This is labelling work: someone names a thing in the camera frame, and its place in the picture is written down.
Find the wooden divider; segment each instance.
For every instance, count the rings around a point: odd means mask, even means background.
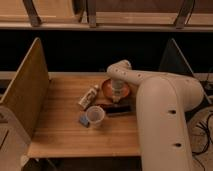
[[[0,101],[0,112],[29,144],[49,85],[40,39],[36,38]]]

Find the plywood panel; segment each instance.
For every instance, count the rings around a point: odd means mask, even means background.
[[[81,16],[74,13],[72,0],[33,0],[43,22],[74,22]],[[22,0],[0,0],[0,21],[29,21]]]
[[[33,135],[48,85],[43,49],[37,38],[0,101],[2,114],[24,138],[24,132]]]

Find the floor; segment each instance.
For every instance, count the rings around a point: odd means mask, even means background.
[[[59,171],[141,171],[140,157],[73,158],[55,160]],[[49,165],[43,171],[53,171]]]

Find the cable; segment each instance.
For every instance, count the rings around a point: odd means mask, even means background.
[[[209,128],[209,120],[210,118],[213,116],[213,113],[211,113],[207,119],[206,119],[206,123],[204,122],[199,122],[198,125],[196,125],[196,127],[202,129],[205,132],[206,138],[207,138],[207,142],[204,145],[203,149],[199,152],[192,152],[193,155],[200,155],[205,153],[206,151],[208,151],[210,143],[213,144],[213,140],[211,137],[211,132],[210,132],[210,128]]]
[[[191,8],[191,11],[190,11],[189,17],[188,17],[188,19],[187,19],[187,21],[186,21],[186,24],[188,24],[188,22],[189,22],[189,20],[190,20],[190,18],[191,18],[191,16],[192,16],[192,13],[194,12],[194,8],[195,8],[195,1],[196,1],[196,0],[194,0],[194,1],[193,1],[192,8]]]
[[[199,163],[199,165],[203,168],[203,171],[206,171],[205,166],[203,165],[203,163],[195,156],[193,155],[193,158]]]

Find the white cup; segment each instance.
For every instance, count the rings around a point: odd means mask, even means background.
[[[105,111],[100,106],[91,106],[86,110],[86,119],[94,129],[100,128],[105,117]]]

